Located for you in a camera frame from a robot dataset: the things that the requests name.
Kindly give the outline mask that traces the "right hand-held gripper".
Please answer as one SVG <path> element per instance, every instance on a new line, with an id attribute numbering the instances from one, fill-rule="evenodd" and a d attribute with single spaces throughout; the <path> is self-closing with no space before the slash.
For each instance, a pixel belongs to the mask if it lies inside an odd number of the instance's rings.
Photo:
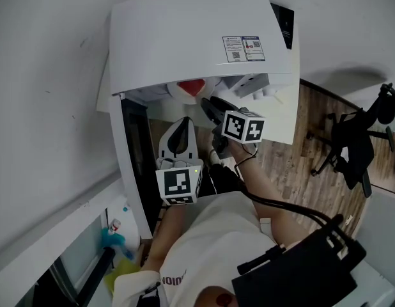
<path id="1" fill-rule="evenodd" d="M 212 131 L 212 146 L 220 160 L 231 157 L 230 142 L 234 141 L 250 148 L 253 153 L 262 140 L 265 118 L 247 109 L 219 98 L 201 99 L 201 108 L 216 127 Z"/>

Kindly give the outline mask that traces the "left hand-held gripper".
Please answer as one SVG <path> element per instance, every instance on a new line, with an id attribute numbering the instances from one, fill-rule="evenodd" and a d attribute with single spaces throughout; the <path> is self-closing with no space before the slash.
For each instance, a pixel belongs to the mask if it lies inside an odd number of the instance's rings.
<path id="1" fill-rule="evenodd" d="M 203 161 L 197 159 L 196 133 L 191 118 L 183 117 L 166 130 L 159 141 L 159 156 L 166 157 L 157 159 L 155 172 L 164 203 L 169 206 L 195 204 L 203 179 Z"/>

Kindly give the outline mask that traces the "white round plate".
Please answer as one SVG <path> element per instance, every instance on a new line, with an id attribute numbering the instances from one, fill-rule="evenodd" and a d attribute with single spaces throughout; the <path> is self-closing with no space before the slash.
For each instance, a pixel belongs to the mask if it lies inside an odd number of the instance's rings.
<path id="1" fill-rule="evenodd" d="M 212 95 L 215 91 L 216 86 L 220 83 L 220 77 L 207 77 L 203 78 L 206 81 L 206 86 L 200 93 L 192 97 L 186 92 L 184 92 L 181 88 L 178 87 L 177 82 L 172 82 L 167 84 L 167 90 L 169 94 L 177 101 L 181 102 L 182 104 L 187 105 L 194 105 L 200 103 L 202 98 L 208 98 Z"/>

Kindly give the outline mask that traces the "white microwave oven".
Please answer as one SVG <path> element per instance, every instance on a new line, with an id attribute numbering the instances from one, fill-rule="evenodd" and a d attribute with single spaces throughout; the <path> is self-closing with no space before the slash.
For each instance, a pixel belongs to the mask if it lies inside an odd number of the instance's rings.
<path id="1" fill-rule="evenodd" d="M 293 84 L 298 47 L 286 48 L 269 0 L 129 0 L 112 9 L 109 114 L 138 236 L 150 239 L 162 204 L 147 107 L 180 107 L 167 84 L 220 77 L 239 99 Z"/>

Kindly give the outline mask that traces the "person's left forearm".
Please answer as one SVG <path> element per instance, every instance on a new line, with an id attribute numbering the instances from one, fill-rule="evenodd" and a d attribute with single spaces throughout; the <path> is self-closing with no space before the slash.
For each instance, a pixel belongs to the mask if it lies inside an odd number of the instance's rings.
<path id="1" fill-rule="evenodd" d="M 199 214 L 200 207 L 198 204 L 169 207 L 163 215 L 141 270 L 160 273 L 162 267 L 166 269 L 166 265 L 171 264 L 171 268 L 180 271 L 180 266 L 174 266 L 175 261 L 181 262 L 183 269 L 187 270 L 185 257 L 175 260 L 171 249 L 173 245 L 176 248 L 179 246 L 176 242 Z"/>

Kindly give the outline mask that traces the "person's right forearm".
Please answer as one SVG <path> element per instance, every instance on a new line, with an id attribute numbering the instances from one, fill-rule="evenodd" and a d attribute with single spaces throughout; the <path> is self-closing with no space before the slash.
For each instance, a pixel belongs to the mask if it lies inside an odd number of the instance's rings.
<path id="1" fill-rule="evenodd" d="M 228 148 L 249 193 L 269 200 L 283 200 L 277 187 L 252 156 L 255 148 L 233 140 L 229 141 Z M 277 244 L 289 248 L 309 235 L 308 231 L 296 222 L 291 212 L 262 205 L 256 201 L 253 204 L 260 219 L 270 220 L 272 236 Z"/>

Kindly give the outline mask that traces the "person's black trousers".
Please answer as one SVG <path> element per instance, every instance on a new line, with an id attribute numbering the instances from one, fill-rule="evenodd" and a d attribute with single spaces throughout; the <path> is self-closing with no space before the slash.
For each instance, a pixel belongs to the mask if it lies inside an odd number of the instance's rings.
<path id="1" fill-rule="evenodd" d="M 241 191 L 245 185 L 234 171 L 221 164 L 203 168 L 199 197 Z"/>

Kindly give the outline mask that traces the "white table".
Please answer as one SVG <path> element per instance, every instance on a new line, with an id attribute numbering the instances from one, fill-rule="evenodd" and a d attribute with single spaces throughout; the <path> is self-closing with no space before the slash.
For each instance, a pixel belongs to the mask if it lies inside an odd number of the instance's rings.
<path id="1" fill-rule="evenodd" d="M 293 143 L 295 133 L 299 98 L 299 63 L 297 59 L 297 56 L 292 57 L 295 64 L 293 84 L 283 87 L 271 95 L 264 95 L 261 91 L 256 94 L 256 98 L 247 96 L 239 99 L 226 89 L 223 82 L 219 83 L 215 94 L 238 107 L 246 107 L 248 110 L 264 116 L 266 123 L 262 134 L 263 139 L 290 145 Z M 135 98 L 134 101 L 148 108 L 147 115 L 150 119 L 175 122 L 183 116 L 189 116 L 198 127 L 214 128 L 214 124 L 209 121 L 197 104 L 171 107 L 173 99 L 170 96 L 164 100 L 151 102 L 138 98 Z"/>

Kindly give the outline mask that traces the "person's white shirt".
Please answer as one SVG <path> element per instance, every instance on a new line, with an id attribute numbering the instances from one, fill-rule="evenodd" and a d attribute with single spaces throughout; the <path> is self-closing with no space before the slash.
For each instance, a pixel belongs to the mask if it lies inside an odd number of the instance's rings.
<path id="1" fill-rule="evenodd" d="M 204 197 L 196 208 L 199 214 L 160 268 L 168 307 L 193 307 L 207 287 L 234 292 L 237 267 L 275 246 L 261 231 L 252 201 L 240 192 Z"/>

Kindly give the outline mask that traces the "black flat rectangular device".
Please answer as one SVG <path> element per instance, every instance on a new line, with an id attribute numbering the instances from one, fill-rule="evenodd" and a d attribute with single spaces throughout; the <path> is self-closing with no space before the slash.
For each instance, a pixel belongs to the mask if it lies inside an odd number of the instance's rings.
<path id="1" fill-rule="evenodd" d="M 281 29 L 286 48 L 291 50 L 293 44 L 294 11 L 283 6 L 279 6 L 278 4 L 270 4 Z"/>

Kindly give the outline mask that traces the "black office chair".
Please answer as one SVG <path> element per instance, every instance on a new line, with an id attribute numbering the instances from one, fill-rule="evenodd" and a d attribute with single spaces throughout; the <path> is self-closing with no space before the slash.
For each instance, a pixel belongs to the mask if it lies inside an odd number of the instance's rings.
<path id="1" fill-rule="evenodd" d="M 330 152 L 319 169 L 312 169 L 311 175 L 319 175 L 327 165 L 336 173 L 342 173 L 349 189 L 361 184 L 366 198 L 372 195 L 368 167 L 374 159 L 371 138 L 384 139 L 391 151 L 395 150 L 395 141 L 389 124 L 395 119 L 395 89 L 393 84 L 382 84 L 378 98 L 367 110 L 327 115 L 332 120 L 330 139 L 307 132 L 306 139 L 316 139 L 330 147 Z"/>

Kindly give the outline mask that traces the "black framed glass door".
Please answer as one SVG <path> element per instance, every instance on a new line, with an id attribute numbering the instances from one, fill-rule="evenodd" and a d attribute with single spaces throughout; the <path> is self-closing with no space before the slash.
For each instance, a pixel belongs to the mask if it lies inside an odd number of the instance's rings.
<path id="1" fill-rule="evenodd" d="M 96 218 L 19 301 L 17 307 L 111 307 L 104 278 L 115 252 L 104 242 L 104 216 Z"/>

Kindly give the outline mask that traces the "black box device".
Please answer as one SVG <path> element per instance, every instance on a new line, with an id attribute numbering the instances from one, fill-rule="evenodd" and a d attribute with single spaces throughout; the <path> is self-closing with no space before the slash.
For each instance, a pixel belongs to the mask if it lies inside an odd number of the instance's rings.
<path id="1" fill-rule="evenodd" d="M 238 307 L 334 307 L 357 288 L 351 272 L 365 256 L 358 241 L 326 224 L 290 249 L 274 246 L 239 265 Z"/>

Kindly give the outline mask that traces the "white cabinet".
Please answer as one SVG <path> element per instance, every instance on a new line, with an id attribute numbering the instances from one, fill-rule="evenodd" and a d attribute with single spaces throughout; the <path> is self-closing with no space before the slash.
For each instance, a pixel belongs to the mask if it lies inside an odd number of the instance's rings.
<path id="1" fill-rule="evenodd" d="M 395 193 L 373 188 L 357 240 L 367 255 L 358 271 L 369 307 L 389 307 L 395 300 Z"/>

